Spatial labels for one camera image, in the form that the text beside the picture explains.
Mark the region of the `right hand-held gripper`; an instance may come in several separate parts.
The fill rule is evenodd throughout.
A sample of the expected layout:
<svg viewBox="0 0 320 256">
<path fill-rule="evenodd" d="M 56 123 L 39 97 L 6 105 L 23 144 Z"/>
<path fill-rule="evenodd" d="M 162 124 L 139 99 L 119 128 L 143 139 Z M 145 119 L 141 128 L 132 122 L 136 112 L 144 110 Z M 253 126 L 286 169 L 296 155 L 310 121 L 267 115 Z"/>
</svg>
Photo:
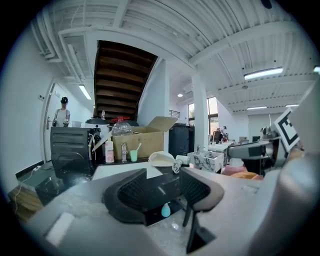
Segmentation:
<svg viewBox="0 0 320 256">
<path fill-rule="evenodd" d="M 231 146 L 228 156 L 242 160 L 270 159 L 285 161 L 291 149 L 300 141 L 297 131 L 289 117 L 291 108 L 287 108 L 271 126 L 262 130 L 262 139 L 259 141 Z"/>
</svg>

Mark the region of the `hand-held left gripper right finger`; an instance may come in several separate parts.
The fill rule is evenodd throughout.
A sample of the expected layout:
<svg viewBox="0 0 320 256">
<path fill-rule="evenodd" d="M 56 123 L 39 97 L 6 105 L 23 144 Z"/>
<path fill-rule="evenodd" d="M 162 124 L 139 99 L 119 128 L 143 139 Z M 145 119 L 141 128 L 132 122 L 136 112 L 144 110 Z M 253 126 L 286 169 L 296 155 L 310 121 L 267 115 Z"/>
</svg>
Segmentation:
<svg viewBox="0 0 320 256">
<path fill-rule="evenodd" d="M 224 197 L 225 191 L 217 182 L 204 177 L 200 170 L 183 167 L 180 170 L 180 189 L 194 212 L 212 210 Z"/>
</svg>

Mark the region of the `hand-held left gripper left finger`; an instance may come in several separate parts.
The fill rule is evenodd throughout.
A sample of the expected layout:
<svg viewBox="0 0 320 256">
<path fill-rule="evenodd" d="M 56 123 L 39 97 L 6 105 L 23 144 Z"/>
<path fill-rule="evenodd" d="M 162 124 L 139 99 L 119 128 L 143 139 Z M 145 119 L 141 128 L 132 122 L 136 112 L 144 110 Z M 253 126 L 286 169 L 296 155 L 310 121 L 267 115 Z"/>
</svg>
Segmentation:
<svg viewBox="0 0 320 256">
<path fill-rule="evenodd" d="M 141 168 L 106 188 L 102 201 L 109 214 L 124 224 L 144 225 L 146 182 L 147 170 Z"/>
</svg>

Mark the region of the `cream cloth bag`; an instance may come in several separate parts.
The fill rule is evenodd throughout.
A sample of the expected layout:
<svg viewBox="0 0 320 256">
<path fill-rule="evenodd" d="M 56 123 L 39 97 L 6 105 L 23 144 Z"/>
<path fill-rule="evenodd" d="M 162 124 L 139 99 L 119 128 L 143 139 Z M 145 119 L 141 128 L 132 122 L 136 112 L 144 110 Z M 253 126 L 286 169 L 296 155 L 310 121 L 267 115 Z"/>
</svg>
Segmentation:
<svg viewBox="0 0 320 256">
<path fill-rule="evenodd" d="M 172 167 L 175 161 L 175 158 L 165 151 L 154 152 L 148 158 L 148 162 L 153 167 Z"/>
</svg>

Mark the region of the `orange cushion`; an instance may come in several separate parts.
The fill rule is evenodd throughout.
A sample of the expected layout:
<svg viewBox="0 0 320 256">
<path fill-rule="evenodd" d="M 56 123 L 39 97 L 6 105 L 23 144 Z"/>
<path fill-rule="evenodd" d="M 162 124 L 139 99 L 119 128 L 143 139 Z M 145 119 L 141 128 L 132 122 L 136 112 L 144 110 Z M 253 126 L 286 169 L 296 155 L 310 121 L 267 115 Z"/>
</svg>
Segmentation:
<svg viewBox="0 0 320 256">
<path fill-rule="evenodd" d="M 231 175 L 232 177 L 235 178 L 240 178 L 240 179 L 248 179 L 248 180 L 263 180 L 264 177 L 262 175 L 258 175 L 254 172 L 248 172 L 248 171 L 241 171 L 237 172 Z"/>
</svg>

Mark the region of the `marble pattern sink cabinet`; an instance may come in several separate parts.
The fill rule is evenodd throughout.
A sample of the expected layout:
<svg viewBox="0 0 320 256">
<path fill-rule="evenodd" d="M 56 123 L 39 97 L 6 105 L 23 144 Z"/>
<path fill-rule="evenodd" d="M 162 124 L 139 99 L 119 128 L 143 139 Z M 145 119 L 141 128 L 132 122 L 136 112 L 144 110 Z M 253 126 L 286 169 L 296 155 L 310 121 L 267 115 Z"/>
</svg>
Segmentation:
<svg viewBox="0 0 320 256">
<path fill-rule="evenodd" d="M 194 168 L 220 174 L 224 167 L 224 153 L 214 151 L 190 152 L 187 154 Z"/>
</svg>

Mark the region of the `pink shower gel bottle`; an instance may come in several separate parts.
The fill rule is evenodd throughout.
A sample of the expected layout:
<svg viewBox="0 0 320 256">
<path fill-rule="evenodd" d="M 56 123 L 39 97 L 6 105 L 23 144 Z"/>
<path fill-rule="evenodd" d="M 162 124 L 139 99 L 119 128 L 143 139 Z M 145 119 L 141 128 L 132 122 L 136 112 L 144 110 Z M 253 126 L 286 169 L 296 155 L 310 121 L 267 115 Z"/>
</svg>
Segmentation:
<svg viewBox="0 0 320 256">
<path fill-rule="evenodd" d="M 109 137 L 105 142 L 105 162 L 107 164 L 113 163 L 115 161 L 114 157 L 114 143 L 112 138 Z"/>
</svg>

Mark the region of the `white table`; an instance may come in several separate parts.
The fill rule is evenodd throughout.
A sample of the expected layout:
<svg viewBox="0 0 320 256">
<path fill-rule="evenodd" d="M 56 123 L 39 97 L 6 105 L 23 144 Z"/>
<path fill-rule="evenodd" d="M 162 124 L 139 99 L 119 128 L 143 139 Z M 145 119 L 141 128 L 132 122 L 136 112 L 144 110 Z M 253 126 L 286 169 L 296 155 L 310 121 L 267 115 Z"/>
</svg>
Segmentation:
<svg viewBox="0 0 320 256">
<path fill-rule="evenodd" d="M 235 145 L 234 141 L 227 141 L 227 142 L 218 143 L 218 144 L 211 144 L 208 146 L 208 151 L 227 154 L 228 149 L 234 145 Z"/>
</svg>

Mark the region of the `tall black cabinet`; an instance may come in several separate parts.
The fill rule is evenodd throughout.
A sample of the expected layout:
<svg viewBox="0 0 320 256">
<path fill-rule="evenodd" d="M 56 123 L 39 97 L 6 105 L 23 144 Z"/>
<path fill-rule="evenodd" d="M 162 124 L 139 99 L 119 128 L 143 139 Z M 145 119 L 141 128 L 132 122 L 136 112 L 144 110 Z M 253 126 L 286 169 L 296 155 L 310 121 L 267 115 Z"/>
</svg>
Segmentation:
<svg viewBox="0 0 320 256">
<path fill-rule="evenodd" d="M 178 155 L 187 156 L 194 152 L 195 127 L 183 123 L 175 123 L 169 129 L 168 153 L 174 158 Z"/>
</svg>

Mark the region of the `black appliance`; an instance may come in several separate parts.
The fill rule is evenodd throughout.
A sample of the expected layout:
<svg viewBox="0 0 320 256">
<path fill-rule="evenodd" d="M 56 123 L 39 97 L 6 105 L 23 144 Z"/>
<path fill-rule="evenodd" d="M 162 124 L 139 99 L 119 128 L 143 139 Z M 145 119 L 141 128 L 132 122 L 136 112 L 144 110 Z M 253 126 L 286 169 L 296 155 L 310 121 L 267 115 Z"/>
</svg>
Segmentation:
<svg viewBox="0 0 320 256">
<path fill-rule="evenodd" d="M 57 178 L 73 174 L 90 175 L 89 157 L 91 128 L 52 127 L 50 130 L 51 161 Z"/>
</svg>

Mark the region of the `brown cardboard box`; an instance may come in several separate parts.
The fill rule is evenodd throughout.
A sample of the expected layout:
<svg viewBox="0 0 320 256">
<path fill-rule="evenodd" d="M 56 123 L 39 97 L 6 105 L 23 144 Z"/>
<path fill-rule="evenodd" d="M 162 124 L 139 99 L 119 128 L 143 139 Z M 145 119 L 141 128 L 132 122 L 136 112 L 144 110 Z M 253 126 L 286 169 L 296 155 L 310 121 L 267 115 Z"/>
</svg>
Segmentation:
<svg viewBox="0 0 320 256">
<path fill-rule="evenodd" d="M 122 159 L 122 143 L 126 143 L 129 152 L 136 150 L 139 143 L 142 143 L 138 150 L 137 157 L 147 158 L 154 152 L 164 150 L 165 133 L 169 131 L 177 120 L 176 117 L 156 116 L 147 126 L 132 127 L 131 135 L 112 136 L 112 133 L 109 132 L 101 138 L 91 151 L 94 152 L 97 150 L 111 137 L 115 160 Z"/>
</svg>

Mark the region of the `white and black device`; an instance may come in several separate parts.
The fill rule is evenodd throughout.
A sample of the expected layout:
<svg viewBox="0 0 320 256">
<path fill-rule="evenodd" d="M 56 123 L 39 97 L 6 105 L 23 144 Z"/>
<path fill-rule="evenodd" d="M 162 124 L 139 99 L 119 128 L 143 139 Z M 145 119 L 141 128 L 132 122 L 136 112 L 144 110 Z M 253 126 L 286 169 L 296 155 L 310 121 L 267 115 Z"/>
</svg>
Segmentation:
<svg viewBox="0 0 320 256">
<path fill-rule="evenodd" d="M 110 132 L 109 126 L 110 124 L 107 120 L 99 117 L 92 117 L 87 119 L 84 123 L 85 128 L 99 129 L 99 136 L 101 138 Z"/>
</svg>

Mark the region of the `wooden boards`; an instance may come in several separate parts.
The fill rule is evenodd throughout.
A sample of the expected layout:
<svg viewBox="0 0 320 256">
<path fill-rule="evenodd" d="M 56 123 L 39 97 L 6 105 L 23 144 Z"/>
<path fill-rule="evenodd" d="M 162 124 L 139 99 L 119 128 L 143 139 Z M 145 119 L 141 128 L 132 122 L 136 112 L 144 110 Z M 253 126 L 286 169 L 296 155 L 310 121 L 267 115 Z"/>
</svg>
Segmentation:
<svg viewBox="0 0 320 256">
<path fill-rule="evenodd" d="M 33 215 L 44 207 L 38 195 L 24 187 L 21 187 L 20 190 L 17 186 L 8 193 L 8 197 L 15 216 L 23 223 L 27 223 Z"/>
</svg>

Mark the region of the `wooden staircase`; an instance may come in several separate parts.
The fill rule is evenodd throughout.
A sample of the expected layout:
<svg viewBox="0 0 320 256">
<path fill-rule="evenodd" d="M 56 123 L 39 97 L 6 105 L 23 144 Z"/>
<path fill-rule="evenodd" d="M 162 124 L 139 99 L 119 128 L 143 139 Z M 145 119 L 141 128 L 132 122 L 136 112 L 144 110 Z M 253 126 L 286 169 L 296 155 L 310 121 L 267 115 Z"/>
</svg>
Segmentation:
<svg viewBox="0 0 320 256">
<path fill-rule="evenodd" d="M 100 40 L 94 65 L 94 116 L 135 121 L 139 102 L 158 57 L 130 45 Z"/>
</svg>

